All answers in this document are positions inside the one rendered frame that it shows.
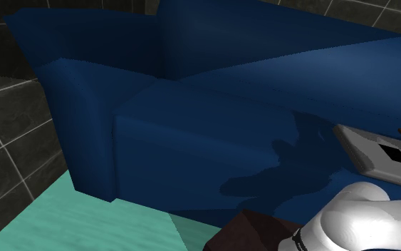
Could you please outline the blue sofa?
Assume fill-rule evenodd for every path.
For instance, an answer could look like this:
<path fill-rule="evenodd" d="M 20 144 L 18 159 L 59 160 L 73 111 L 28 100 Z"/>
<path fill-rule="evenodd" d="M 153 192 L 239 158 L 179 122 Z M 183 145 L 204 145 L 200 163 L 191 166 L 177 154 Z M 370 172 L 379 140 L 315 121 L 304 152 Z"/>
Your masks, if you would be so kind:
<path fill-rule="evenodd" d="M 222 227 L 308 222 L 363 180 L 338 124 L 396 137 L 401 34 L 259 0 L 156 15 L 5 17 L 46 95 L 74 188 Z"/>

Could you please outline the dark robot stand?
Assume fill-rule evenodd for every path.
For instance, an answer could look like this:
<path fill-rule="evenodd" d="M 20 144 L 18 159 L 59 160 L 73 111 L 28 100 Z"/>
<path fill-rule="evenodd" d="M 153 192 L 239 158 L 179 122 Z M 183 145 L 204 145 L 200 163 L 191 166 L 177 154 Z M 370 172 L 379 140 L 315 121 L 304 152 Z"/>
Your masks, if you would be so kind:
<path fill-rule="evenodd" d="M 244 209 L 206 244 L 202 251 L 278 251 L 280 241 L 302 225 Z"/>

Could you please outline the turquoise rug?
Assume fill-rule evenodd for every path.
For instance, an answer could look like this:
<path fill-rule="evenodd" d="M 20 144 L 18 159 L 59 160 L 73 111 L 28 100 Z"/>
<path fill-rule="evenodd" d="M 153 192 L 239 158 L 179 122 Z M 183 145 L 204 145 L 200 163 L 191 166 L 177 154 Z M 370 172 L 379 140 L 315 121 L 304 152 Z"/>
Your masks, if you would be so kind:
<path fill-rule="evenodd" d="M 202 251 L 218 227 L 74 190 L 64 173 L 0 231 L 0 251 Z"/>

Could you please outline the grey flat tablet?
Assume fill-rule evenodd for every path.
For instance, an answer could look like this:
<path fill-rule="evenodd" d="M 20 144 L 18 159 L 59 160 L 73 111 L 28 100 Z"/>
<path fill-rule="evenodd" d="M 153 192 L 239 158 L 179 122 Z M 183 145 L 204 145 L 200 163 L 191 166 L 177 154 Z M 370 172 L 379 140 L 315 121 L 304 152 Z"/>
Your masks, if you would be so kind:
<path fill-rule="evenodd" d="M 401 185 L 401 140 L 341 124 L 333 132 L 359 173 Z"/>

